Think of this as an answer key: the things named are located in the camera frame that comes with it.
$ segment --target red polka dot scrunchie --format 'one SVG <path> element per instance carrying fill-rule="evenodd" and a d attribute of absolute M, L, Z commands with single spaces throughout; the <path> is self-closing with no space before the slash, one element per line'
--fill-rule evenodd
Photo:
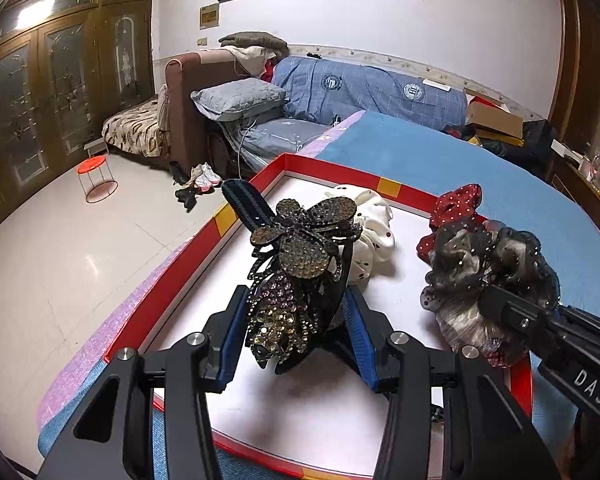
<path fill-rule="evenodd" d="M 436 200 L 429 227 L 433 231 L 418 243 L 418 256 L 429 263 L 429 253 L 433 250 L 436 231 L 447 223 L 457 222 L 464 218 L 475 219 L 475 209 L 482 203 L 482 188 L 479 184 L 466 184 L 455 191 L 449 191 Z"/>

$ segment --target red stool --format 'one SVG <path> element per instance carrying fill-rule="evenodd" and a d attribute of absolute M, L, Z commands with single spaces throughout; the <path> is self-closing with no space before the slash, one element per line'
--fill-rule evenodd
<path fill-rule="evenodd" d="M 108 180 L 105 179 L 104 174 L 102 173 L 103 165 L 106 165 L 107 171 L 109 171 L 109 179 Z M 102 178 L 102 181 L 99 184 L 93 183 L 93 179 L 91 178 L 91 175 L 90 175 L 90 172 L 93 170 L 100 170 L 100 176 Z M 91 189 L 88 191 L 86 189 L 84 189 L 84 184 L 82 183 L 82 178 L 80 177 L 81 175 L 84 175 L 84 174 L 89 177 L 89 181 L 91 182 Z M 89 204 L 94 204 L 96 202 L 99 202 L 100 200 L 106 199 L 107 196 L 111 196 L 113 194 L 113 192 L 118 188 L 118 183 L 117 183 L 117 181 L 115 181 L 113 179 L 113 174 L 111 173 L 111 168 L 109 167 L 109 162 L 107 161 L 107 157 L 105 155 L 92 156 L 91 158 L 88 158 L 87 160 L 85 160 L 80 166 L 78 166 L 78 180 L 80 180 L 80 185 L 82 186 L 82 190 L 84 191 L 84 199 Z M 105 184 L 108 184 L 109 182 L 113 182 L 115 184 L 115 186 L 113 186 L 113 189 L 111 189 L 111 188 L 107 189 L 107 194 L 105 196 L 99 197 L 96 200 L 89 199 L 89 196 L 91 195 L 92 192 L 97 190 L 100 186 L 104 186 Z"/>

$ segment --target butterfly rhinestone decoration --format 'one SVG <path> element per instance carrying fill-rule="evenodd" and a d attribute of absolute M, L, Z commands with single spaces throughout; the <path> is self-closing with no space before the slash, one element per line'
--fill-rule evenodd
<path fill-rule="evenodd" d="M 253 285 L 245 345 L 260 367 L 273 357 L 282 364 L 293 352 L 306 353 L 312 336 L 327 329 L 331 319 L 321 305 L 343 275 L 339 246 L 360 238 L 362 227 L 352 221 L 356 209 L 346 197 L 306 210 L 284 199 L 270 223 L 252 231 L 256 261 L 248 275 Z"/>

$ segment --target circular logo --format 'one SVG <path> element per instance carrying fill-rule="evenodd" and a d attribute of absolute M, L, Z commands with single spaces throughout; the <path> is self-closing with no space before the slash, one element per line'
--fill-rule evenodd
<path fill-rule="evenodd" d="M 412 101 L 417 101 L 424 95 L 422 86 L 416 85 L 416 83 L 409 83 L 408 85 L 405 85 L 402 91 L 404 92 L 404 96 Z"/>
<path fill-rule="evenodd" d="M 325 90 L 338 90 L 342 86 L 342 78 L 337 75 L 329 74 L 322 80 L 322 86 Z"/>

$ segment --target striped pillow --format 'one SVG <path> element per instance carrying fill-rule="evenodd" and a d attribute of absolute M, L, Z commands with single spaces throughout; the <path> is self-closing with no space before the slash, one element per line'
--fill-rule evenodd
<path fill-rule="evenodd" d="M 158 128 L 169 131 L 169 89 L 166 84 L 158 92 Z"/>

